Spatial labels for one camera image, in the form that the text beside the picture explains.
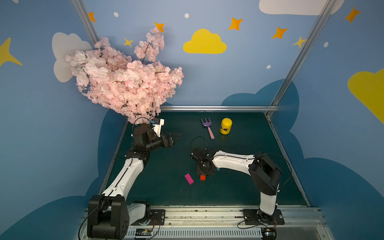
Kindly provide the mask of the magenta block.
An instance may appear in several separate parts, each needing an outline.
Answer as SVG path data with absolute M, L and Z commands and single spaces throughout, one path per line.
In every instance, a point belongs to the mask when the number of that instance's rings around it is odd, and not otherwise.
M 194 183 L 194 180 L 193 180 L 193 178 L 191 177 L 190 174 L 186 174 L 186 175 L 185 175 L 185 179 L 187 180 L 187 182 L 189 183 L 189 185 L 191 185 L 191 184 Z

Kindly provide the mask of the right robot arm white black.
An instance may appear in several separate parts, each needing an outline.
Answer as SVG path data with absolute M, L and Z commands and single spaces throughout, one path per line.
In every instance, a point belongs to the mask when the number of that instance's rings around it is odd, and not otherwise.
M 282 179 L 282 171 L 277 164 L 264 153 L 257 155 L 238 155 L 219 150 L 201 150 L 195 148 L 190 157 L 197 163 L 197 174 L 214 175 L 218 169 L 230 169 L 249 175 L 260 191 L 259 209 L 251 212 L 248 221 L 263 224 L 275 224 L 277 218 L 277 194 Z

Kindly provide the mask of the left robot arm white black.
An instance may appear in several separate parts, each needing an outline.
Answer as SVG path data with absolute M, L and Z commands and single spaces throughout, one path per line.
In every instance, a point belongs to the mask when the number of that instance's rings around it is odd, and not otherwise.
M 171 148 L 182 136 L 179 133 L 163 133 L 162 123 L 142 124 L 132 133 L 133 146 L 126 155 L 122 169 L 100 195 L 94 195 L 89 201 L 87 236 L 90 239 L 122 240 L 129 226 L 159 225 L 151 214 L 147 202 L 127 205 L 127 196 L 135 180 L 147 165 L 151 151 L 157 148 Z

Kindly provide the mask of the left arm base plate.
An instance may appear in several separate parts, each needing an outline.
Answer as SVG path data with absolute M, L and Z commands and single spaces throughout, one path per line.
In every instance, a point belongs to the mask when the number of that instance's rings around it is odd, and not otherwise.
M 144 218 L 135 221 L 132 226 L 163 226 L 165 224 L 166 210 L 151 210 L 151 213 L 146 214 Z

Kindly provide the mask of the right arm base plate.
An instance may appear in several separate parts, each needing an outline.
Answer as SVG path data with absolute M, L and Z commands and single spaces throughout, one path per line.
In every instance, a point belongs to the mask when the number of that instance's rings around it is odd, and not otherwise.
M 283 214 L 279 209 L 275 209 L 271 216 L 259 209 L 244 209 L 243 214 L 246 225 L 285 225 Z

